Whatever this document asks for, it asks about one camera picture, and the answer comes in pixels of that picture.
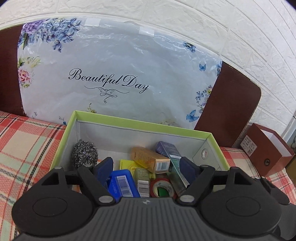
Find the purple teal long box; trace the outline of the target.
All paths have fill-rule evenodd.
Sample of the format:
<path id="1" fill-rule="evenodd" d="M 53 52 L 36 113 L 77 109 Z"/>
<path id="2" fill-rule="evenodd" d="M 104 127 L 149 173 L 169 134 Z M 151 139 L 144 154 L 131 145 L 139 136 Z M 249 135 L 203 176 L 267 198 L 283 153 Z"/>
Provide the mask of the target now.
<path id="1" fill-rule="evenodd" d="M 189 182 L 180 171 L 181 154 L 175 145 L 163 141 L 156 144 L 155 151 L 170 159 L 171 163 L 167 175 L 177 196 L 181 196 L 189 185 Z"/>

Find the blue barcode box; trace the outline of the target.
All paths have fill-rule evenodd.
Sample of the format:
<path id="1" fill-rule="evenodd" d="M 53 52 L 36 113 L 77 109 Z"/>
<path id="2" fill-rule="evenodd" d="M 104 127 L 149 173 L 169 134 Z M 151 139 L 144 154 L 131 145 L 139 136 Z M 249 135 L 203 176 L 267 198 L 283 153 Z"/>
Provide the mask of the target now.
<path id="1" fill-rule="evenodd" d="M 140 198 L 130 170 L 112 171 L 107 179 L 107 190 L 118 203 L 122 197 Z"/>

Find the steel wool scrubber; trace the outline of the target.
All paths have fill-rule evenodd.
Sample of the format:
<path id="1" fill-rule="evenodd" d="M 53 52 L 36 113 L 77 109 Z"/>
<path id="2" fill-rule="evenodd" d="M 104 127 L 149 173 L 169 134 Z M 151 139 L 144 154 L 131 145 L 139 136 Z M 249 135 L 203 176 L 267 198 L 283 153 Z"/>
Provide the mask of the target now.
<path id="1" fill-rule="evenodd" d="M 75 169 L 81 166 L 95 166 L 98 160 L 98 151 L 91 142 L 80 139 L 73 147 L 71 162 Z"/>

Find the yellow packet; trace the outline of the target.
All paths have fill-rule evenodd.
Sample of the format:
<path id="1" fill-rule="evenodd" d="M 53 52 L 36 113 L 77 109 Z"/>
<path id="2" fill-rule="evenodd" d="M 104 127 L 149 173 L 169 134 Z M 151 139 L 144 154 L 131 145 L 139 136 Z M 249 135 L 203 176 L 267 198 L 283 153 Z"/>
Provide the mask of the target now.
<path id="1" fill-rule="evenodd" d="M 133 176 L 136 168 L 140 168 L 141 166 L 138 165 L 135 161 L 132 161 L 132 160 L 124 160 L 124 159 L 121 159 L 120 160 L 120 163 L 119 163 L 119 169 L 120 170 L 129 170 L 131 175 Z"/>

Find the green cardboard storage box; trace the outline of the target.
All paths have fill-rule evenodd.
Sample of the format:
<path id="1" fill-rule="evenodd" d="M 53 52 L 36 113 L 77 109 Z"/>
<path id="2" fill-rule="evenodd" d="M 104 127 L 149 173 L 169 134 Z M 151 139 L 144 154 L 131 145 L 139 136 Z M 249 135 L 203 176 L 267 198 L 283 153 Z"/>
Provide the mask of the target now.
<path id="1" fill-rule="evenodd" d="M 181 157 L 188 158 L 198 166 L 208 165 L 223 171 L 229 169 L 211 133 L 83 111 L 73 112 L 52 166 L 60 166 L 66 171 L 75 170 L 71 153 L 80 139 L 96 146 L 100 160 L 111 157 L 113 171 L 120 170 L 121 159 L 132 160 L 130 153 L 133 147 L 143 147 L 156 152 L 156 144 L 160 141 L 175 145 Z M 149 177 L 150 186 L 151 181 L 156 178 L 169 180 L 167 173 L 149 172 Z"/>

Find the orange gold small box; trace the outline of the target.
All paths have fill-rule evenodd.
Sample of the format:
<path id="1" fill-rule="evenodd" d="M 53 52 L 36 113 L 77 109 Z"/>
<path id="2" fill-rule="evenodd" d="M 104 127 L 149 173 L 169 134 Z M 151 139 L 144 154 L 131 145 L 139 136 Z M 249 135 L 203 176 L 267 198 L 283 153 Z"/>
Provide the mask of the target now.
<path id="1" fill-rule="evenodd" d="M 154 174 L 167 173 L 170 168 L 169 158 L 143 147 L 133 147 L 130 158 Z"/>

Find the red tape roll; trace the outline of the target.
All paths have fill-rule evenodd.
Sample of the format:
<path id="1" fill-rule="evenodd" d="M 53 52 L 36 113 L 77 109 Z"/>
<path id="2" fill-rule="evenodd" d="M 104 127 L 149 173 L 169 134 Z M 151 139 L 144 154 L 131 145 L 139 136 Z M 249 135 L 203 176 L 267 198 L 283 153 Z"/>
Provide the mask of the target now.
<path id="1" fill-rule="evenodd" d="M 177 194 L 172 184 L 170 183 L 170 180 L 168 180 L 167 178 L 156 178 L 152 180 L 150 186 L 150 195 L 151 197 L 156 198 L 177 197 Z"/>

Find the olive green small box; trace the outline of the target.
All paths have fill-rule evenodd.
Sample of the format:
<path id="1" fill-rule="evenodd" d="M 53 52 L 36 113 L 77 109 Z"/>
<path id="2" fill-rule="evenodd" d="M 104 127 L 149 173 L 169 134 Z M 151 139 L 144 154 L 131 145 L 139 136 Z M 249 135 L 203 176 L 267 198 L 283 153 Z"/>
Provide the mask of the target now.
<path id="1" fill-rule="evenodd" d="M 136 168 L 134 172 L 134 180 L 138 193 L 141 198 L 150 197 L 150 177 L 149 171 L 143 168 Z"/>

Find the brown cardboard box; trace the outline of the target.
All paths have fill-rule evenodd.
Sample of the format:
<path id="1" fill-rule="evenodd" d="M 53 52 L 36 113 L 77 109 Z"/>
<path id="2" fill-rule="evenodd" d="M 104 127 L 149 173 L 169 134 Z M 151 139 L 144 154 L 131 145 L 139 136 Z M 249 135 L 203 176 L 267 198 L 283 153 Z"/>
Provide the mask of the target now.
<path id="1" fill-rule="evenodd" d="M 265 126 L 252 124 L 240 143 L 260 176 L 270 176 L 284 169 L 295 156 L 280 135 Z"/>

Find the dark brown wooden headboard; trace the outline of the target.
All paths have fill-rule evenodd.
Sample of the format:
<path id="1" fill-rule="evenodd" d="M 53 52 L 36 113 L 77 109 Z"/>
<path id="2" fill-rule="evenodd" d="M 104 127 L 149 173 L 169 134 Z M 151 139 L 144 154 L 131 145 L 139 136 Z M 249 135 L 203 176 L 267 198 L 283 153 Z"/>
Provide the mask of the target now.
<path id="1" fill-rule="evenodd" d="M 24 116 L 17 74 L 17 42 L 22 26 L 1 30 L 1 110 Z M 195 129 L 209 131 L 218 145 L 239 147 L 261 97 L 260 88 L 223 63 L 201 120 Z"/>

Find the floral Beautiful Day plastic bag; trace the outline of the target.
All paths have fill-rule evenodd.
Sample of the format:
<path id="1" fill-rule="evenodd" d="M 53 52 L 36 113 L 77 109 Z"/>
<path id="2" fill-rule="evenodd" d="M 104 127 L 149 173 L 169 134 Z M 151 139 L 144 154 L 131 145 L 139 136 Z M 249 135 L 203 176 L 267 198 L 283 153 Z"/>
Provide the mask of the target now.
<path id="1" fill-rule="evenodd" d="M 136 24 L 51 18 L 23 25 L 17 68 L 29 117 L 65 125 L 80 110 L 193 129 L 222 61 Z"/>

